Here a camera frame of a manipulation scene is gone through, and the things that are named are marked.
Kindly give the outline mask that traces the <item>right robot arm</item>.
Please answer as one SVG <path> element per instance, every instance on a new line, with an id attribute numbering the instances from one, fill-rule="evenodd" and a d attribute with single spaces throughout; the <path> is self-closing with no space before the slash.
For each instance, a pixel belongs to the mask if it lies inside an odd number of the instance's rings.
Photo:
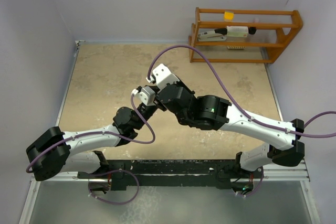
<path id="1" fill-rule="evenodd" d="M 157 84 L 156 99 L 172 112 L 180 125 L 200 130 L 230 131 L 263 141 L 263 145 L 236 155 L 234 173 L 246 177 L 264 165 L 274 163 L 285 167 L 297 166 L 305 156 L 304 144 L 291 133 L 302 129 L 303 122 L 281 122 L 266 119 L 264 127 L 248 119 L 228 100 L 205 95 L 195 97 L 181 80 L 164 80 Z"/>

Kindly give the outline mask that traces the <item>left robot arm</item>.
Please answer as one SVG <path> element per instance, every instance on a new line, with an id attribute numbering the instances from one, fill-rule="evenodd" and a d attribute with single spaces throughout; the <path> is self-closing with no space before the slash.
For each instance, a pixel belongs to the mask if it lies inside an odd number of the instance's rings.
<path id="1" fill-rule="evenodd" d="M 58 126 L 51 127 L 27 147 L 29 165 L 26 172 L 34 174 L 37 181 L 44 181 L 69 171 L 76 158 L 83 163 L 85 173 L 102 178 L 108 172 L 107 163 L 98 154 L 88 155 L 87 151 L 119 147 L 130 142 L 144 144 L 136 139 L 137 131 L 143 126 L 153 131 L 148 119 L 156 111 L 157 106 L 141 103 L 133 108 L 121 107 L 113 123 L 99 129 L 64 132 Z"/>

